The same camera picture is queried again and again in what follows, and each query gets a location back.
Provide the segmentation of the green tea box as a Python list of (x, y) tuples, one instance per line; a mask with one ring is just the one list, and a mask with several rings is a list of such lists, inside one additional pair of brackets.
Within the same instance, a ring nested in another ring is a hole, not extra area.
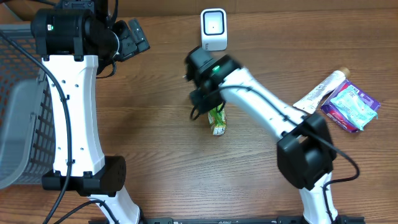
[(212, 135), (214, 136), (224, 135), (227, 127), (224, 104), (221, 104), (216, 108), (210, 110), (208, 112), (208, 120), (211, 127)]

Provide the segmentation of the white cream tube gold cap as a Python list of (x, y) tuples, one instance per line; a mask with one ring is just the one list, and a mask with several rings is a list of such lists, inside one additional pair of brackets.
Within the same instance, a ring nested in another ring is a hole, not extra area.
[(293, 104), (293, 107), (306, 113), (313, 114), (322, 98), (334, 91), (340, 84), (351, 76), (351, 72), (346, 67), (335, 70), (313, 90), (307, 93), (302, 99)]

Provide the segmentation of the red purple snack packet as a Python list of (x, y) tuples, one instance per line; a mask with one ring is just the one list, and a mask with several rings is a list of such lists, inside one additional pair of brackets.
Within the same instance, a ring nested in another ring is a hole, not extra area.
[(360, 131), (353, 124), (351, 124), (339, 111), (338, 109), (330, 102), (332, 98), (334, 98), (339, 92), (343, 91), (348, 86), (352, 85), (355, 87), (360, 99), (367, 104), (372, 110), (375, 112), (381, 107), (381, 103), (375, 100), (373, 97), (368, 95), (366, 92), (362, 91), (362, 89), (358, 88), (355, 84), (353, 84), (349, 80), (345, 80), (342, 84), (340, 84), (336, 90), (332, 92), (332, 94), (325, 100), (325, 102), (321, 105), (321, 110), (334, 122), (339, 124), (344, 130), (355, 133)]

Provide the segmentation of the teal wet wipes packet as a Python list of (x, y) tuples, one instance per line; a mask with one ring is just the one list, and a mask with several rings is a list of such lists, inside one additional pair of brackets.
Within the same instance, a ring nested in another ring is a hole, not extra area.
[(330, 102), (338, 111), (360, 131), (364, 130), (377, 113), (365, 104), (352, 85), (339, 92)]

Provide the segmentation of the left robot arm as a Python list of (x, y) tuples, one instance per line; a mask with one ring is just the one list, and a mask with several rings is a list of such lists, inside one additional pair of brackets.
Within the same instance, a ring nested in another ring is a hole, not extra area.
[(140, 25), (118, 20), (107, 1), (60, 1), (36, 12), (31, 32), (49, 80), (55, 126), (55, 159), (42, 187), (87, 197), (106, 223), (144, 223), (124, 185), (125, 159), (101, 148), (95, 97), (104, 68), (149, 48)]

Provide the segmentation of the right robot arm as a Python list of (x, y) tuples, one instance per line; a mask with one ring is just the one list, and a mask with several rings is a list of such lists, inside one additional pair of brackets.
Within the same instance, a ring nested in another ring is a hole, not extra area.
[(185, 66), (186, 79), (196, 86), (189, 94), (190, 119), (225, 103), (246, 112), (275, 141), (278, 169), (299, 190), (305, 221), (334, 223), (338, 212), (330, 180), (336, 152), (324, 118), (284, 103), (229, 55), (217, 60), (196, 47), (188, 53)]

